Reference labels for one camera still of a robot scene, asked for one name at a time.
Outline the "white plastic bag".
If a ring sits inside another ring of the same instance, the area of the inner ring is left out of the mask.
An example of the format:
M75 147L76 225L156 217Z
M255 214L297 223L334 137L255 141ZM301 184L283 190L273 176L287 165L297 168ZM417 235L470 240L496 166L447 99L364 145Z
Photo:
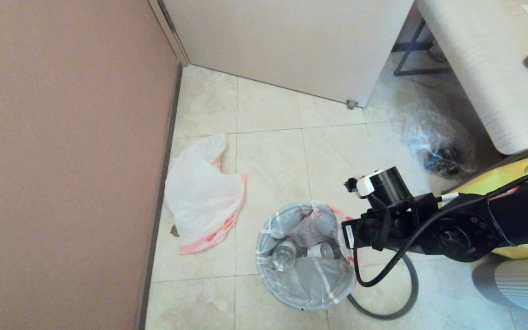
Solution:
M347 216L320 201L300 201L273 213L258 232L256 269L265 288L281 303L316 313L341 303L356 284L354 256L345 247L341 224ZM295 265L277 271L272 253L277 244L291 240L297 248ZM335 242L339 259L310 258L307 249Z

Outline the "clear plastic bag with dark items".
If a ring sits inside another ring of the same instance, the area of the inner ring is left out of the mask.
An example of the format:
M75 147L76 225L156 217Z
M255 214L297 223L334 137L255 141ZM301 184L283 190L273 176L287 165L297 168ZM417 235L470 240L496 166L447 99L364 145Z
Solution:
M474 137L461 123L439 113L430 101L408 106L401 139L428 173L455 177L476 171Z

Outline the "yellow fabric bag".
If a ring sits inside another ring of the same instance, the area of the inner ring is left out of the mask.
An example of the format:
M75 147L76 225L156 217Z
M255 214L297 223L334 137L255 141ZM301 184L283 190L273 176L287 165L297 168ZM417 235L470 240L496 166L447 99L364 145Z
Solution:
M528 175L528 158L489 170L450 192L483 195L525 175ZM517 247L499 247L492 253L510 259L528 259L528 244Z

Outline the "clear labelled plastic water bottle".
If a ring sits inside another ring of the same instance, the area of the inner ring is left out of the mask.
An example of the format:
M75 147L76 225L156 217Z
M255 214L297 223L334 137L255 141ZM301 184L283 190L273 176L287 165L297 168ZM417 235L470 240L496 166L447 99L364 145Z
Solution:
M272 264L277 271L288 271L295 265L297 248L291 240L284 240L277 244L272 253Z
M341 253L335 242L321 242L307 249L306 256L319 259L339 259Z

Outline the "light wood grain table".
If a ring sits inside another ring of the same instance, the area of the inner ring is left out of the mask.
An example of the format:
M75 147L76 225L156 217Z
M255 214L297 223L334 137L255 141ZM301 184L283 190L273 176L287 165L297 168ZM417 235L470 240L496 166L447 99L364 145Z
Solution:
M528 151L528 0L417 0L495 148Z

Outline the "white ribbed round stool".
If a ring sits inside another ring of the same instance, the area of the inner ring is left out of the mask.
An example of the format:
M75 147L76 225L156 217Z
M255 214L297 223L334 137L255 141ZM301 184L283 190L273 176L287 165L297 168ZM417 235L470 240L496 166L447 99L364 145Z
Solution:
M489 301L528 311L528 258L493 258L472 270L472 282Z

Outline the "white door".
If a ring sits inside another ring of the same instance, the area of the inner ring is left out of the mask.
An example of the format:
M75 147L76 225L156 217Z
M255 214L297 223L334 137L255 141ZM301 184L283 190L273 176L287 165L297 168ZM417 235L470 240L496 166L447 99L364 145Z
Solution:
M163 0L193 65L367 106L415 0Z

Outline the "grey metal baseboard strip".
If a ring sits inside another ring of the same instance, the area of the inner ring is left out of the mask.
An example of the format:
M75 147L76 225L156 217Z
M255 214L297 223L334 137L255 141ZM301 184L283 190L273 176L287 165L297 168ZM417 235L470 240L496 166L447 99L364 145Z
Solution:
M180 96L180 89L182 85L182 75L184 67L179 64L176 71L176 83L174 89L174 96L170 103L170 110L168 111L166 121L166 131L164 137L163 162L159 176L159 186L157 190L157 198L155 203L154 219L149 228L149 238L146 250L146 259L141 277L140 296L138 301L138 311L136 315L135 330L145 330L145 322L147 320L149 290L151 287L151 279L153 274L153 265L155 259L155 251L157 240L159 238L160 219L164 202L164 187L167 180L167 172L171 156L171 147L174 136L174 129L176 125L176 115L178 108L178 101Z

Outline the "fresh white pink-trimmed bag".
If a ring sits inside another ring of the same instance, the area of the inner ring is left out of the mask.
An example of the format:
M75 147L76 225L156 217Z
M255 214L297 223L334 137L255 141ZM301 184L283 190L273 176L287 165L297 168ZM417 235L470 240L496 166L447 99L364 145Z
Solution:
M247 193L247 176L222 172L224 134L197 140L173 160L164 202L172 213L181 255L221 243L236 223Z

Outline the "white door frame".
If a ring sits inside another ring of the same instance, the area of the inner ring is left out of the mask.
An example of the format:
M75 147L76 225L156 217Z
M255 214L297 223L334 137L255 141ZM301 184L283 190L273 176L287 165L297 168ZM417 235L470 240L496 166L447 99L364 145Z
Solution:
M164 4L164 0L147 0L151 6L154 15L159 21L159 25L167 38L170 47L172 48L178 62L183 66L187 67L191 64L187 53L184 50L184 46L178 36L176 27L168 13L168 10Z

